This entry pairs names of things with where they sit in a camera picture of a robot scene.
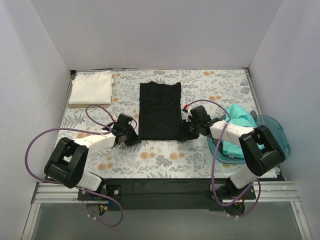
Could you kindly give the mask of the black t-shirt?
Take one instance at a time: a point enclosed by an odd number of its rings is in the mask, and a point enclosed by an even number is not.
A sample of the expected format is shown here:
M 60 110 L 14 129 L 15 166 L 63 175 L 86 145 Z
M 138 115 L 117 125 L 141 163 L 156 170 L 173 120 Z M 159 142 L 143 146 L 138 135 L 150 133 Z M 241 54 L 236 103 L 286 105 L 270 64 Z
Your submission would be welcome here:
M 181 115 L 180 82 L 173 85 L 154 81 L 139 88 L 138 135 L 142 140 L 177 140 Z

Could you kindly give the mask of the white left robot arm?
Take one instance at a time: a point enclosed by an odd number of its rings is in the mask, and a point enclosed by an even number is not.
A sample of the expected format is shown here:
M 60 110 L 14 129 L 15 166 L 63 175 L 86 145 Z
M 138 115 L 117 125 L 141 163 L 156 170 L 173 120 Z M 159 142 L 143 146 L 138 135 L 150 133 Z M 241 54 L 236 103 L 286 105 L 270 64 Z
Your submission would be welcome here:
M 86 161 L 104 149 L 141 143 L 132 126 L 134 121 L 133 117 L 122 113 L 98 134 L 77 139 L 61 138 L 44 167 L 44 174 L 69 189 L 88 189 L 95 200 L 101 200 L 106 195 L 113 196 L 102 177 L 85 169 Z

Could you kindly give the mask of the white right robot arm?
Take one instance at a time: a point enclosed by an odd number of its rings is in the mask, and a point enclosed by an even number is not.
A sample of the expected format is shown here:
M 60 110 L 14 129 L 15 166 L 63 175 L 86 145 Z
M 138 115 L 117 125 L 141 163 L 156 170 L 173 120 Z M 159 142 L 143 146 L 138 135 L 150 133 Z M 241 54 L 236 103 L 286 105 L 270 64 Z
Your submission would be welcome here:
M 212 191 L 217 198 L 239 198 L 257 178 L 289 157 L 281 126 L 278 123 L 275 126 L 260 124 L 259 117 L 237 104 L 228 106 L 223 116 L 215 118 L 210 117 L 202 105 L 183 111 L 187 117 L 180 123 L 179 141 L 208 137 L 215 143 L 214 158 L 222 152 L 244 161 L 224 185 Z

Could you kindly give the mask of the teal plastic basket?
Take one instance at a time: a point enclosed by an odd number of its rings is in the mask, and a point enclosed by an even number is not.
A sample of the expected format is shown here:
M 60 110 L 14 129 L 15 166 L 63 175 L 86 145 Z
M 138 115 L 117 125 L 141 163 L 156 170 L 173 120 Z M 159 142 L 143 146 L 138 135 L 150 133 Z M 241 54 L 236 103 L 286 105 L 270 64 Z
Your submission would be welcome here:
M 284 133 L 284 130 L 283 130 L 281 124 L 277 120 L 275 120 L 274 118 L 272 118 L 270 116 L 256 115 L 255 111 L 251 111 L 250 114 L 254 118 L 257 126 L 264 125 L 269 128 L 269 130 L 273 134 L 274 138 L 278 142 L 279 146 L 281 147 L 282 151 L 284 152 L 285 159 L 288 159 L 290 156 L 291 150 L 290 150 L 290 145 L 288 144 L 288 141 L 285 137 L 285 133 Z M 243 158 L 238 158 L 238 157 L 233 157 L 233 156 L 229 157 L 228 155 L 225 155 L 223 153 L 223 144 L 222 143 L 220 144 L 220 146 L 218 148 L 216 160 L 219 161 L 220 163 L 224 163 L 224 164 L 239 165 L 239 164 L 246 163 Z

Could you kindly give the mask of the brown cardboard board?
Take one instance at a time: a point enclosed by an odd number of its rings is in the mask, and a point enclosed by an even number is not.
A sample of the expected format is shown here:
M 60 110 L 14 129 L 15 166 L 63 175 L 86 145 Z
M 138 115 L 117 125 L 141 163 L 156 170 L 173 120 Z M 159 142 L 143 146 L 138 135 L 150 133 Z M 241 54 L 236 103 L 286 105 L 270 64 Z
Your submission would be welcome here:
M 98 104 L 98 103 L 92 103 L 92 104 L 70 104 L 70 103 L 67 103 L 67 106 L 69 108 L 99 108 L 99 107 L 102 107 L 102 108 L 108 108 L 110 106 L 110 104 Z

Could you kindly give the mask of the teal t-shirt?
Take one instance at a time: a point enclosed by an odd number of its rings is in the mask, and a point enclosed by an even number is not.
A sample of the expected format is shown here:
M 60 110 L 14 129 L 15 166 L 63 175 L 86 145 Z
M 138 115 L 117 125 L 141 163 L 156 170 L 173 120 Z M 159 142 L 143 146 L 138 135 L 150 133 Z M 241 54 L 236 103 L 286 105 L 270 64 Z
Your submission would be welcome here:
M 256 128 L 257 123 L 253 115 L 249 113 L 246 109 L 238 104 L 232 104 L 226 108 L 229 113 L 231 124 L 241 126 L 241 127 L 251 127 Z M 228 157 L 234 157 L 239 159 L 244 159 L 242 148 L 234 143 L 222 140 L 222 152 Z

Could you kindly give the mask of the folded white t-shirt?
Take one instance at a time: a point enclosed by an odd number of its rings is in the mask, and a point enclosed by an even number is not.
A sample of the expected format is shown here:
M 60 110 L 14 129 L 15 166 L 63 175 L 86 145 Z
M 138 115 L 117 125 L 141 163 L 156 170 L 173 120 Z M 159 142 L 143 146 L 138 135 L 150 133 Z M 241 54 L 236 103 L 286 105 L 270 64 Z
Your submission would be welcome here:
M 78 72 L 72 81 L 70 105 L 109 105 L 112 101 L 111 71 Z

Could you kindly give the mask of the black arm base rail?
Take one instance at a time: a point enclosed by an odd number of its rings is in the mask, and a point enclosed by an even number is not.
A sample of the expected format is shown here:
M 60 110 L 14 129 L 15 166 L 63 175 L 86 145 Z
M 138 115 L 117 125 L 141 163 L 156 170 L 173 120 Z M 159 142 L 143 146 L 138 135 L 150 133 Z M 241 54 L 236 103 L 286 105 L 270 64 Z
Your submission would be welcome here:
M 98 192 L 124 210 L 223 210 L 210 178 L 105 178 Z

